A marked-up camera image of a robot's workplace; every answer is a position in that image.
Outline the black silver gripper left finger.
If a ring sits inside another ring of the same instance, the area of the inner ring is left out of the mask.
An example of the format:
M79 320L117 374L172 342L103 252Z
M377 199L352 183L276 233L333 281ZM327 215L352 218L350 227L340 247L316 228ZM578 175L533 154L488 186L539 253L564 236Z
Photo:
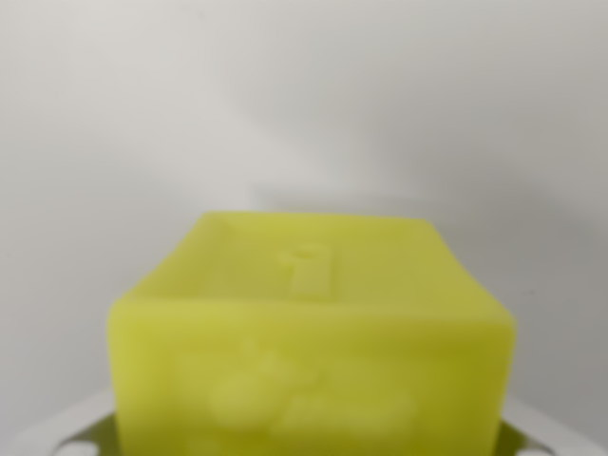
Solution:
M44 419L13 440L14 455L121 455L110 389Z

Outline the black silver gripper right finger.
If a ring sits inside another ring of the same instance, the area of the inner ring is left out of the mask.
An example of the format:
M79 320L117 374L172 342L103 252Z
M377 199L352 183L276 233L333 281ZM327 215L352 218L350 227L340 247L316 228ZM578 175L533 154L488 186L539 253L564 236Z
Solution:
M508 397L496 454L597 456L599 445L529 404Z

